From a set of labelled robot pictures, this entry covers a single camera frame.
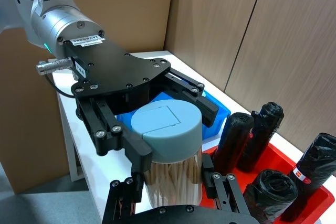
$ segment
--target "brown wall panel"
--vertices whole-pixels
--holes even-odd
[[[336,134],[336,0],[258,0],[226,93],[249,110],[280,103],[282,136],[305,150]]]
[[[224,89],[255,0],[172,0],[165,49]]]
[[[162,50],[170,0],[75,0],[129,51]],[[16,193],[68,173],[54,90],[35,64],[52,58],[22,29],[0,34],[0,162]]]

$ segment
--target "jar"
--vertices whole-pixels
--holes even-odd
[[[162,100],[138,109],[133,130],[153,151],[144,173],[153,208],[199,205],[202,199],[202,114],[193,104]]]

